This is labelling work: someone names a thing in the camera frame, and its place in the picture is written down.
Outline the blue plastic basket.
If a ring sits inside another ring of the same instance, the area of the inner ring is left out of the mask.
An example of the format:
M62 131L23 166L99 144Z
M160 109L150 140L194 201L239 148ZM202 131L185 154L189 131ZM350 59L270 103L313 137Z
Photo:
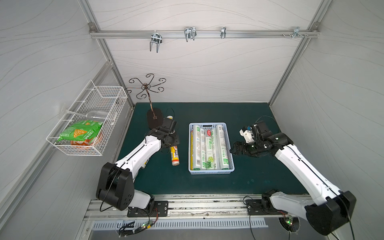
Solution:
M191 135L191 131L193 130L193 125L199 125L200 127L200 130L201 129L211 129L212 128L217 128L217 125L223 125L223 129L224 129L224 133L225 133L225 139L226 139L226 145L227 145L227 154L228 154L228 159L229 159L229 165L230 165L230 169L229 170L221 170L221 168L219 168L218 170L198 170L198 171L191 171L190 170L190 135ZM230 139L229 139L229 135L228 135L228 130L227 130L227 125L225 123L190 123L189 124L189 166L188 166L188 169L189 169L189 172L190 174L192 175L218 175L218 174L230 174L231 172L233 172L235 170L235 165L234 165L234 161L233 161L233 157L232 157L232 154L230 153Z

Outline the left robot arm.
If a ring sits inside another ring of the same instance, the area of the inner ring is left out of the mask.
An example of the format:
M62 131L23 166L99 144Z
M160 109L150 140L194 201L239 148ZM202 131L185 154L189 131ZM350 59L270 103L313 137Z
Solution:
M136 190L134 182L139 170L146 166L152 155L180 143L175 131L176 124L174 118L168 116L161 126L150 130L144 140L129 154L114 164L104 164L96 198L120 211L127 208L138 208L151 214L155 205L155 197Z

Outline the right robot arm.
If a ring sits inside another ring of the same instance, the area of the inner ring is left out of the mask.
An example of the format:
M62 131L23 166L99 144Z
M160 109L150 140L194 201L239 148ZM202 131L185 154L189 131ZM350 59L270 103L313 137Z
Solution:
M350 192L343 192L326 179L299 151L284 133L272 133L263 121L243 127L240 135L244 141L234 142L231 154L258 158L270 154L283 163L303 185L311 200L300 200L278 190L262 195L262 209L267 213L283 212L302 218L323 236L351 224L357 199Z

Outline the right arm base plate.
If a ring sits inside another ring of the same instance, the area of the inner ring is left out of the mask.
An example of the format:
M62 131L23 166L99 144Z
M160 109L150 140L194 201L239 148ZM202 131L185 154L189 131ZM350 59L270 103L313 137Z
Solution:
M281 216L278 211L268 210L263 207L261 200L245 199L243 203L246 205L249 216Z

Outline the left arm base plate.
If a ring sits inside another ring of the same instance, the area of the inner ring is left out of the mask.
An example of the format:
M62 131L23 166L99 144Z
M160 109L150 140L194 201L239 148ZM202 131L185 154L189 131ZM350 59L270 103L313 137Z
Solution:
M168 201L150 201L144 209L128 207L128 218L150 218L167 217L168 216Z

